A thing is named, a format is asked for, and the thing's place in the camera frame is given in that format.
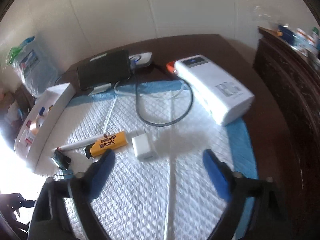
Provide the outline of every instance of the white power bank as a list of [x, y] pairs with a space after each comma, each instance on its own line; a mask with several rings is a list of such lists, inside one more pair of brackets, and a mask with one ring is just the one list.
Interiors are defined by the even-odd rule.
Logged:
[[217, 124], [227, 125], [245, 114], [254, 95], [238, 80], [202, 55], [177, 60], [176, 75], [185, 79]]

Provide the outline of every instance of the black cable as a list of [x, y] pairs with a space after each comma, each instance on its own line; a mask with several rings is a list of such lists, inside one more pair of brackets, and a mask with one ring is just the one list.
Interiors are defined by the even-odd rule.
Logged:
[[[165, 74], [166, 76], [169, 76], [168, 73], [165, 73], [165, 71], [155, 65], [155, 67], [160, 70], [163, 74]], [[179, 118], [171, 121], [171, 122], [167, 122], [167, 123], [152, 123], [152, 122], [149, 122], [147, 120], [145, 120], [141, 115], [140, 115], [140, 112], [139, 112], [139, 94], [138, 94], [138, 78], [137, 78], [137, 75], [134, 73], [133, 74], [134, 77], [135, 77], [135, 80], [136, 80], [136, 112], [137, 112], [137, 115], [138, 117], [140, 118], [141, 121], [143, 121], [144, 123], [148, 124], [148, 125], [151, 125], [151, 126], [155, 126], [155, 127], [165, 127], [165, 126], [170, 126], [170, 125], [173, 125], [179, 121], [181, 121], [183, 118], [185, 118], [187, 116], [187, 114], [189, 114], [190, 110], [191, 110], [191, 107], [193, 105], [193, 92], [192, 92], [192, 89], [191, 89], [191, 86], [189, 85], [189, 83], [187, 81], [185, 81], [184, 79], [182, 78], [179, 78], [177, 77], [178, 79], [182, 80], [185, 85], [188, 87], [189, 91], [190, 91], [190, 103], [189, 103], [189, 106], [187, 108], [187, 110], [184, 112], [184, 114], [182, 116], [180, 116]]]

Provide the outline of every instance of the yellow lighter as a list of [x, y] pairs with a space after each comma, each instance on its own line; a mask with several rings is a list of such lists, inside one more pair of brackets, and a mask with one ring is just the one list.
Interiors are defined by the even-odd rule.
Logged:
[[114, 135], [104, 134], [104, 138], [97, 140], [85, 148], [85, 155], [88, 159], [103, 154], [107, 149], [117, 149], [121, 146], [127, 145], [125, 132], [119, 132]]

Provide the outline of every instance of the black tablet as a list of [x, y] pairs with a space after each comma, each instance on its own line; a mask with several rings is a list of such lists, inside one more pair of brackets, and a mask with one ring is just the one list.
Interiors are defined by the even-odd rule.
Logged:
[[131, 75], [129, 53], [120, 50], [93, 57], [77, 68], [77, 75], [81, 90], [128, 79]]

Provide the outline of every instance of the plastic bag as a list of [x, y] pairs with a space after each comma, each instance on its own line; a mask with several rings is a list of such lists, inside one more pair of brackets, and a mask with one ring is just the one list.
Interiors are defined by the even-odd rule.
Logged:
[[29, 93], [38, 98], [58, 79], [58, 71], [42, 52], [35, 37], [25, 39], [18, 47], [10, 49], [7, 66], [12, 66]]

